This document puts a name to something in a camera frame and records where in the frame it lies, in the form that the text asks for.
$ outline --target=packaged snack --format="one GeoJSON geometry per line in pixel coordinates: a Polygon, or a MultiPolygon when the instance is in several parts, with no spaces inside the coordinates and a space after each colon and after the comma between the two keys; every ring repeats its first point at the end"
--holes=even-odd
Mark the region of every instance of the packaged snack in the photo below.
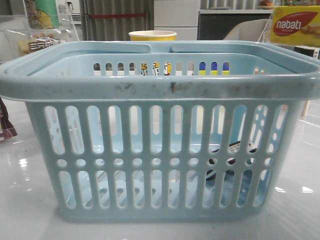
{"type": "Polygon", "coordinates": [[[320,6],[276,7],[270,42],[320,47],[320,6]]]}

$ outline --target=glossy table surface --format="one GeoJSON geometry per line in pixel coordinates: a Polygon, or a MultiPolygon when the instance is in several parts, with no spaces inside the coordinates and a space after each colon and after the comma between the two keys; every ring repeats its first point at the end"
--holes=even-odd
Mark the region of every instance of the glossy table surface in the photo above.
{"type": "Polygon", "coordinates": [[[320,239],[320,101],[296,125],[265,209],[232,222],[71,223],[57,202],[25,104],[4,100],[18,136],[0,143],[3,240],[316,240],[320,239]]]}

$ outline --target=basket slot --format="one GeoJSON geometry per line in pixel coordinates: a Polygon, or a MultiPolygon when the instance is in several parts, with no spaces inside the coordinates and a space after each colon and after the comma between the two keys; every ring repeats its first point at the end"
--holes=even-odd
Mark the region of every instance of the basket slot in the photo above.
{"type": "Polygon", "coordinates": [[[269,169],[265,169],[261,172],[256,195],[254,198],[254,206],[258,207],[265,201],[270,177],[271,171],[269,169]]]}
{"type": "Polygon", "coordinates": [[[118,106],[110,106],[108,109],[109,129],[111,133],[112,150],[122,153],[124,150],[122,121],[123,117],[118,106]]]}
{"type": "Polygon", "coordinates": [[[233,177],[233,186],[232,186],[232,190],[231,190],[231,198],[230,198],[230,202],[229,202],[229,206],[233,207],[233,206],[237,206],[238,201],[239,201],[239,197],[240,197],[240,189],[241,189],[241,184],[244,182],[243,180],[243,173],[240,171],[235,171],[234,172],[234,177],[233,177]]]}
{"type": "Polygon", "coordinates": [[[182,75],[184,76],[195,75],[195,63],[193,61],[190,61],[187,63],[186,73],[183,72],[182,75]]]}
{"type": "Polygon", "coordinates": [[[85,147],[78,109],[75,106],[67,106],[65,108],[65,114],[67,118],[72,150],[76,154],[83,154],[85,147]]]}
{"type": "MultiPolygon", "coordinates": [[[[160,159],[154,159],[156,164],[160,164],[160,159]]],[[[153,208],[160,208],[162,205],[162,181],[163,176],[160,170],[153,170],[151,172],[151,206],[153,208]]]]}
{"type": "Polygon", "coordinates": [[[239,197],[237,204],[239,206],[244,206],[248,200],[248,194],[251,186],[253,172],[252,170],[246,170],[243,172],[241,186],[239,191],[239,197]]]}
{"type": "Polygon", "coordinates": [[[190,133],[190,152],[198,153],[201,149],[203,135],[204,108],[196,105],[192,108],[191,133],[190,133]]]}
{"type": "Polygon", "coordinates": [[[229,143],[235,143],[238,141],[239,130],[241,127],[241,121],[243,118],[243,108],[239,108],[241,111],[235,112],[235,107],[232,105],[225,105],[225,113],[224,113],[224,123],[222,128],[222,136],[221,136],[221,145],[219,148],[219,152],[226,153],[229,150],[229,143]],[[237,121],[234,120],[234,113],[237,113],[240,117],[237,121]]]}
{"type": "Polygon", "coordinates": [[[113,65],[111,62],[107,62],[105,64],[105,75],[106,76],[113,76],[113,65]]]}
{"type": "Polygon", "coordinates": [[[131,139],[131,150],[134,153],[141,153],[143,150],[142,143],[142,113],[139,106],[131,106],[129,108],[129,119],[130,119],[130,139],[131,139]]]}
{"type": "Polygon", "coordinates": [[[144,172],[141,170],[134,171],[133,178],[133,202],[136,208],[142,208],[145,205],[145,180],[144,172]]]}
{"type": "Polygon", "coordinates": [[[44,115],[53,151],[59,155],[64,154],[65,145],[61,133],[57,109],[53,106],[45,106],[44,115]]]}
{"type": "Polygon", "coordinates": [[[64,197],[64,203],[69,209],[76,208],[76,197],[74,188],[71,182],[71,175],[67,171],[59,172],[59,180],[62,188],[62,193],[64,197]]]}
{"type": "Polygon", "coordinates": [[[241,140],[244,124],[247,114],[247,108],[244,105],[238,105],[235,107],[233,112],[233,120],[232,120],[232,130],[229,139],[229,145],[232,145],[241,140]]]}
{"type": "Polygon", "coordinates": [[[253,148],[260,148],[261,137],[265,128],[267,114],[268,107],[265,105],[259,105],[254,110],[253,121],[249,137],[249,141],[252,143],[253,148]]]}
{"type": "MultiPolygon", "coordinates": [[[[104,161],[101,159],[96,159],[95,161],[90,161],[89,159],[88,164],[91,165],[92,164],[91,162],[94,162],[96,166],[104,163],[104,161]]],[[[99,186],[97,182],[97,176],[95,175],[94,172],[89,173],[89,182],[90,182],[90,189],[92,194],[92,201],[89,202],[88,207],[90,208],[94,208],[96,206],[98,207],[100,205],[100,191],[99,191],[99,186]]]]}
{"type": "Polygon", "coordinates": [[[182,149],[184,109],[180,105],[175,105],[171,108],[170,116],[170,150],[178,153],[182,149]]]}
{"type": "Polygon", "coordinates": [[[222,64],[222,75],[229,75],[230,74],[230,63],[225,61],[222,64]]]}
{"type": "Polygon", "coordinates": [[[105,171],[99,170],[95,174],[96,182],[99,191],[99,202],[102,208],[110,207],[110,188],[108,182],[108,174],[105,171]]]}
{"type": "Polygon", "coordinates": [[[288,115],[288,109],[288,105],[283,104],[280,105],[275,112],[272,130],[270,132],[269,142],[267,144],[267,151],[269,153],[274,153],[279,148],[282,132],[284,130],[284,126],[288,115]]]}
{"type": "MultiPolygon", "coordinates": [[[[208,169],[208,171],[210,170],[212,175],[217,174],[215,170],[208,169]]],[[[215,199],[215,190],[216,190],[216,178],[213,178],[210,181],[205,181],[204,191],[203,191],[203,200],[202,200],[202,205],[205,208],[210,208],[213,206],[214,199],[215,199]]]]}
{"type": "Polygon", "coordinates": [[[117,170],[114,173],[114,180],[116,189],[116,205],[118,208],[125,208],[128,206],[126,173],[122,170],[117,170]]]}
{"type": "Polygon", "coordinates": [[[232,193],[234,190],[235,172],[228,170],[224,173],[222,193],[221,193],[221,205],[226,207],[231,203],[232,193]]]}
{"type": "Polygon", "coordinates": [[[171,170],[168,178],[168,206],[176,208],[180,203],[180,171],[171,170]]]}
{"type": "Polygon", "coordinates": [[[267,114],[265,116],[265,121],[263,124],[263,131],[261,133],[260,141],[259,141],[259,151],[265,151],[268,152],[268,149],[270,147],[270,137],[272,137],[273,134],[271,132],[275,129],[275,117],[278,116],[277,113],[279,113],[279,106],[274,105],[268,105],[267,114]]]}
{"type": "Polygon", "coordinates": [[[93,75],[94,76],[101,76],[101,66],[100,66],[100,63],[98,63],[98,62],[93,64],[93,75]]]}
{"type": "Polygon", "coordinates": [[[219,209],[221,207],[224,180],[225,173],[217,171],[214,184],[213,208],[219,209]]]}
{"type": "MultiPolygon", "coordinates": [[[[146,121],[146,117],[142,117],[143,126],[148,126],[148,122],[146,121]]],[[[162,133],[163,133],[163,109],[159,105],[154,105],[150,108],[150,145],[151,151],[153,153],[160,153],[162,150],[162,133]]],[[[146,136],[149,135],[149,132],[143,133],[142,136],[144,138],[143,144],[148,144],[148,139],[145,139],[146,136]]]]}
{"type": "Polygon", "coordinates": [[[92,198],[89,174],[86,171],[79,171],[77,175],[78,175],[78,181],[79,181],[79,188],[81,190],[82,206],[84,208],[92,208],[93,198],[92,198]]]}
{"type": "Polygon", "coordinates": [[[118,76],[127,76],[129,75],[129,65],[127,65],[126,67],[124,66],[123,62],[119,62],[118,66],[117,66],[117,75],[118,76]]]}
{"type": "Polygon", "coordinates": [[[89,106],[87,108],[87,118],[92,150],[97,154],[103,153],[105,148],[102,136],[100,110],[96,106],[89,106]]]}
{"type": "Polygon", "coordinates": [[[197,204],[198,172],[190,170],[186,175],[185,206],[193,208],[197,204]]]}
{"type": "Polygon", "coordinates": [[[212,121],[210,129],[209,152],[218,150],[221,146],[222,133],[224,129],[226,109],[222,105],[217,105],[212,111],[212,121]]]}

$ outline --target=snack package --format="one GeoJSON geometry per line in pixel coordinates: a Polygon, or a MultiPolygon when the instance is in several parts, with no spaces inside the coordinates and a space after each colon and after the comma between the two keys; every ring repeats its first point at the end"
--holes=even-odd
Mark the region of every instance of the snack package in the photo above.
{"type": "Polygon", "coordinates": [[[7,108],[0,98],[0,143],[17,135],[14,126],[9,121],[7,108]]]}
{"type": "Polygon", "coordinates": [[[278,6],[273,10],[270,42],[320,47],[320,6],[278,6]]]}
{"type": "Polygon", "coordinates": [[[57,28],[30,27],[27,15],[0,15],[0,64],[50,46],[79,41],[69,13],[50,17],[58,19],[57,28]]]}

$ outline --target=plastic basket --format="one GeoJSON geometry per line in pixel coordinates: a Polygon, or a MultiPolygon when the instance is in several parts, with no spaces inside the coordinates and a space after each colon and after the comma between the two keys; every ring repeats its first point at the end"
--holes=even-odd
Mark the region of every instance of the plastic basket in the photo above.
{"type": "Polygon", "coordinates": [[[26,102],[65,216],[234,218],[270,196],[319,72],[264,43],[71,42],[2,65],[0,96],[26,102]]]}

